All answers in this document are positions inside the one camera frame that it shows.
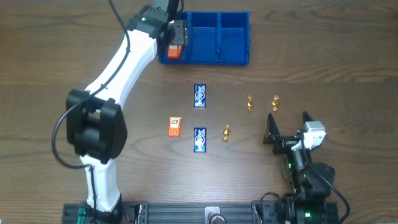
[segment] blue tray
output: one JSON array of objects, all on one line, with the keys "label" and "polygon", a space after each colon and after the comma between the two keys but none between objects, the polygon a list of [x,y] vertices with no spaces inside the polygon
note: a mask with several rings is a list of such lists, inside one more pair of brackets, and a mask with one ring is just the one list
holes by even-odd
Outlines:
[{"label": "blue tray", "polygon": [[249,12],[183,12],[189,44],[180,59],[159,55],[163,64],[246,65],[250,56]]}]

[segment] blue wrapper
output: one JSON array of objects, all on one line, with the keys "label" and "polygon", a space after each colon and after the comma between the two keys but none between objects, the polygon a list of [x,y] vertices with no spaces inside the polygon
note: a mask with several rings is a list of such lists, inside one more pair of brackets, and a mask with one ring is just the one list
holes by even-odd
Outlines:
[{"label": "blue wrapper", "polygon": [[195,84],[194,108],[206,108],[206,84]]},{"label": "blue wrapper", "polygon": [[206,128],[195,128],[193,152],[206,152]]}]

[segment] gold candy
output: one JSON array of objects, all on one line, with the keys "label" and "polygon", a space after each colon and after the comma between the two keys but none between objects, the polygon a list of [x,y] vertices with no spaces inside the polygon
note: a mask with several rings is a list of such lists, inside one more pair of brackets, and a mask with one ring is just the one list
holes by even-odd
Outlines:
[{"label": "gold candy", "polygon": [[274,100],[272,100],[272,110],[273,111],[278,111],[278,105],[279,105],[279,96],[275,95]]},{"label": "gold candy", "polygon": [[248,95],[248,110],[251,112],[251,108],[253,107],[253,101],[251,100],[251,95]]},{"label": "gold candy", "polygon": [[227,142],[228,141],[228,136],[231,134],[231,131],[229,130],[229,125],[228,124],[225,126],[223,134],[224,134],[223,141]]}]

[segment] tabletop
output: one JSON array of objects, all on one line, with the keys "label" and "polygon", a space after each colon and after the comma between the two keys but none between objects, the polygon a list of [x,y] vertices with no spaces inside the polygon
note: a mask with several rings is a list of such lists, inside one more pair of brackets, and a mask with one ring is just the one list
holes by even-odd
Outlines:
[{"label": "tabletop", "polygon": [[[115,0],[127,21],[150,1]],[[187,11],[249,11],[247,66],[162,65],[141,73],[124,107],[128,137],[118,157],[124,200],[251,202],[292,189],[281,155],[262,144],[271,101],[281,134],[302,128],[302,111],[326,127],[314,162],[336,170],[351,205],[346,223],[398,221],[398,4],[395,0],[185,1]],[[0,1],[0,220],[60,223],[64,203],[86,199],[82,170],[50,150],[73,88],[84,90],[116,53],[123,32],[105,0]],[[207,107],[193,109],[193,85]],[[254,107],[248,113],[247,95]],[[169,117],[182,117],[180,138]],[[231,135],[223,142],[224,125]],[[193,153],[193,129],[208,130]],[[79,164],[63,125],[61,156]],[[340,216],[343,202],[334,194]]]}]

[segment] label on orange box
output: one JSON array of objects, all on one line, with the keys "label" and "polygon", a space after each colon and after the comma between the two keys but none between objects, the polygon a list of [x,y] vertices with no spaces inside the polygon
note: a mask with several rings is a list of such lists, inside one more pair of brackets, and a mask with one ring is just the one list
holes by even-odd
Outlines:
[{"label": "label on orange box", "polygon": [[169,137],[180,137],[181,118],[170,117]]}]

